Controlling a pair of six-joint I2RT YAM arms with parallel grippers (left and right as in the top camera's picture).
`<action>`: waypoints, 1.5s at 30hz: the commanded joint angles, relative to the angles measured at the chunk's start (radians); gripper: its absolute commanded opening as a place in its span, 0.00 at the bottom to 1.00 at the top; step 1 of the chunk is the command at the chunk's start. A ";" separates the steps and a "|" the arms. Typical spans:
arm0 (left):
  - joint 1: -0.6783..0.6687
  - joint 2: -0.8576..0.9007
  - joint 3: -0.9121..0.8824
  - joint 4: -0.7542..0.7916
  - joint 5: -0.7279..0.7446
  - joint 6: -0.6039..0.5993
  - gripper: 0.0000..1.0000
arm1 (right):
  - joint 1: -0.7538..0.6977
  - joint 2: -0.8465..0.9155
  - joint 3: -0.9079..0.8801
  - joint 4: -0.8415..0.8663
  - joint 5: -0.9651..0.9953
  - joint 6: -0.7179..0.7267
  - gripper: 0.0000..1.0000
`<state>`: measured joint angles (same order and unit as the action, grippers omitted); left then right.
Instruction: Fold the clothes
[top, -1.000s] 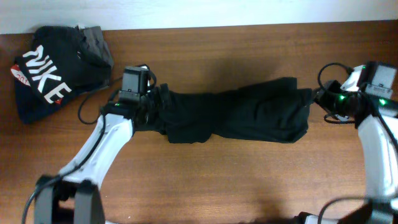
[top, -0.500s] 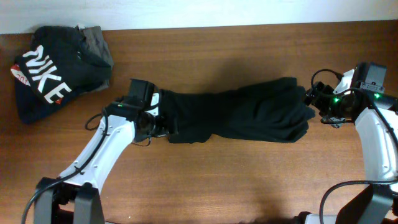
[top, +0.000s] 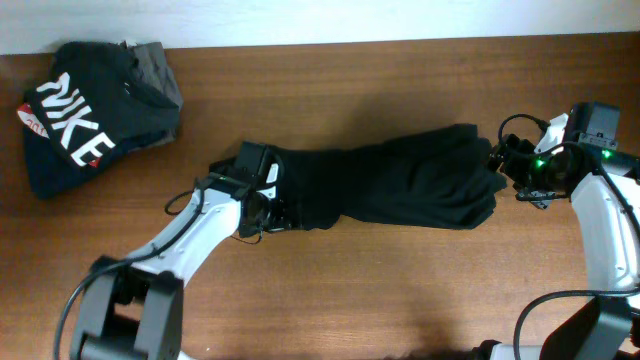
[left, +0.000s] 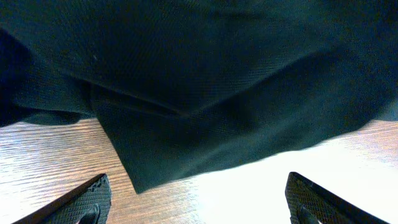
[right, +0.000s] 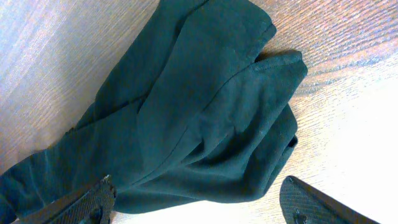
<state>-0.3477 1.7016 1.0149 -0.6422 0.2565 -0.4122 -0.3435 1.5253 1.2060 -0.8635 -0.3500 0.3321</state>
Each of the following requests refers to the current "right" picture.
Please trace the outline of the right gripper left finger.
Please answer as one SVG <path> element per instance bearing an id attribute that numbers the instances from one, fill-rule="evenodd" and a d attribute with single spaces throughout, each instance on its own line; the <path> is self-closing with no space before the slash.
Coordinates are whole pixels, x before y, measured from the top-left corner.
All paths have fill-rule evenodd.
<path id="1" fill-rule="evenodd" d="M 116 188 L 107 175 L 18 220 L 30 224 L 109 224 L 116 200 Z"/>

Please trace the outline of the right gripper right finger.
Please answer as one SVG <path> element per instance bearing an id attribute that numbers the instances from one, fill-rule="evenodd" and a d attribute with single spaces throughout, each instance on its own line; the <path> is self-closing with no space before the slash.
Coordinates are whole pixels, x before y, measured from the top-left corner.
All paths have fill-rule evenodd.
<path id="1" fill-rule="evenodd" d="M 288 224 L 378 224 L 292 175 L 280 187 L 279 202 Z"/>

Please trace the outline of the black t-shirt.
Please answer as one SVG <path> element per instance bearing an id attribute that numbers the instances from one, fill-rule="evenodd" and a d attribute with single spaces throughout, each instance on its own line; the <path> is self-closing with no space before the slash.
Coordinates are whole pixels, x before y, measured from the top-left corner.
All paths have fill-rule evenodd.
<path id="1" fill-rule="evenodd" d="M 301 52 L 250 1 L 161 1 L 76 126 L 1 176 L 1 222 L 109 175 L 114 209 L 262 198 L 296 143 Z"/>

